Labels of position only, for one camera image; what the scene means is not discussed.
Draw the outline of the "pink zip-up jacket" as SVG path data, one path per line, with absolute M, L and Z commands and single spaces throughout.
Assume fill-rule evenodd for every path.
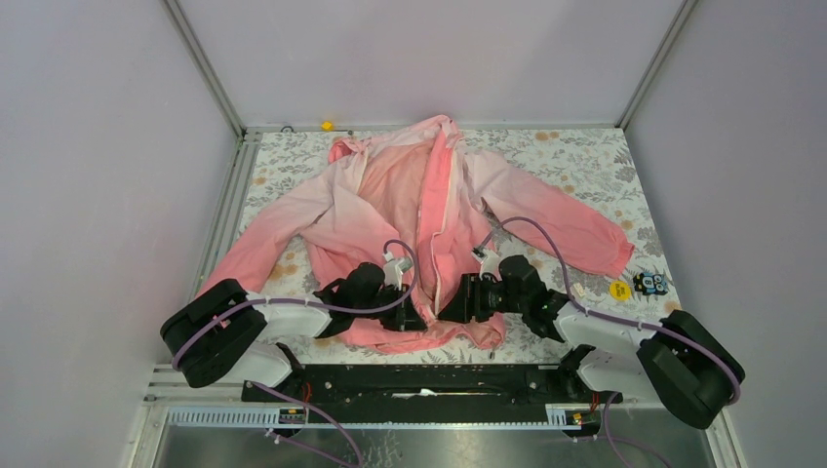
M 393 241 L 395 254 L 415 251 L 413 306 L 425 330 L 390 331 L 358 318 L 342 342 L 403 354 L 464 335 L 479 348 L 493 348 L 506 336 L 501 314 L 467 325 L 438 319 L 461 275 L 478 270 L 472 251 L 491 232 L 492 218 L 589 274 L 618 277 L 634 251 L 624 231 L 598 211 L 498 153 L 468 147 L 451 118 L 436 116 L 335 142 L 328 166 L 261 210 L 204 285 L 234 279 L 260 292 L 295 236 L 304 239 L 317 281 L 327 285 L 363 262 L 379 261 L 385 242 Z

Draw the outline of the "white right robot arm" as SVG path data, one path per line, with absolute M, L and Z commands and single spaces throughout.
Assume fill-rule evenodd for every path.
M 521 255 L 497 270 L 462 275 L 439 319 L 487 325 L 496 313 L 516 314 L 535 335 L 570 345 L 553 382 L 569 400 L 616 393 L 657 401 L 686 425 L 706 429 L 738 399 L 744 368 L 690 313 L 675 309 L 657 324 L 636 322 L 577 305 L 548 288 Z

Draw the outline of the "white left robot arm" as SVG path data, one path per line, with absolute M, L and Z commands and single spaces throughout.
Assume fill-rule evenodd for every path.
M 288 401 L 301 391 L 303 377 L 289 352 L 263 340 L 327 338 L 353 331 L 359 319 L 376 321 L 384 331 L 423 331 L 404 281 L 414 270 L 408 257 L 364 262 L 304 298 L 268 297 L 244 290 L 235 279 L 222 280 L 170 317 L 160 336 L 190 387 L 255 380 Z

